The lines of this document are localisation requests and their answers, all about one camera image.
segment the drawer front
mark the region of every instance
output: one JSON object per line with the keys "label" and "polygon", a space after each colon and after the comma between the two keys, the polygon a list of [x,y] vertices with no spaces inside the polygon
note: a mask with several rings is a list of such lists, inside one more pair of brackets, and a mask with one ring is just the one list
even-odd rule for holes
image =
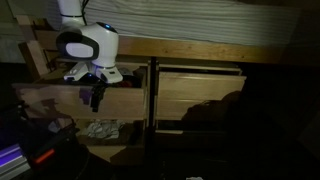
{"label": "drawer front", "polygon": [[159,98],[180,100],[222,100],[241,91],[246,77],[160,72]]}
{"label": "drawer front", "polygon": [[160,72],[157,119],[180,120],[189,107],[241,91],[246,77]]}
{"label": "drawer front", "polygon": [[90,108],[90,86],[14,84],[24,100],[31,118],[132,119],[144,117],[144,90],[140,88],[107,88],[99,111]]}

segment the cable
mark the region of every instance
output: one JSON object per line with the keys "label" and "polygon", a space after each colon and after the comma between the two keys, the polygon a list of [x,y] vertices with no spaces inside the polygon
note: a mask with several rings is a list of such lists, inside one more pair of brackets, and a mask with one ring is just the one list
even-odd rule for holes
{"label": "cable", "polygon": [[83,16],[83,21],[84,21],[85,25],[87,25],[87,20],[86,20],[86,16],[85,16],[86,13],[84,12],[84,9],[86,8],[88,2],[89,2],[89,0],[82,1],[82,16]]}

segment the white cloth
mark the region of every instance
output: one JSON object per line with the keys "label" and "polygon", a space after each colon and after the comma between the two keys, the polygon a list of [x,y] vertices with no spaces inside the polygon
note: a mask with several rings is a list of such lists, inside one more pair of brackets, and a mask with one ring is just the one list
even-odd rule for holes
{"label": "white cloth", "polygon": [[124,123],[121,120],[94,120],[82,135],[100,139],[117,139]]}

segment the electronic device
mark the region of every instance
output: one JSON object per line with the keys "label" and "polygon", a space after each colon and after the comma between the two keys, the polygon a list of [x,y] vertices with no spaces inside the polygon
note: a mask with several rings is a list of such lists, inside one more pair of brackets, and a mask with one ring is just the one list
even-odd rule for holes
{"label": "electronic device", "polygon": [[62,26],[56,39],[62,56],[81,61],[65,76],[68,81],[78,81],[91,73],[108,84],[122,81],[115,66],[119,35],[109,24],[97,22],[86,25],[79,0],[58,0]]}

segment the purple light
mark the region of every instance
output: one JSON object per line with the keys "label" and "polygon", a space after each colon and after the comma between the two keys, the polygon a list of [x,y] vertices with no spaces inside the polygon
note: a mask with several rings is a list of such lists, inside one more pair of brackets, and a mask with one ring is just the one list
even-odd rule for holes
{"label": "purple light", "polygon": [[22,153],[18,144],[10,146],[0,151],[0,167],[21,157]]}

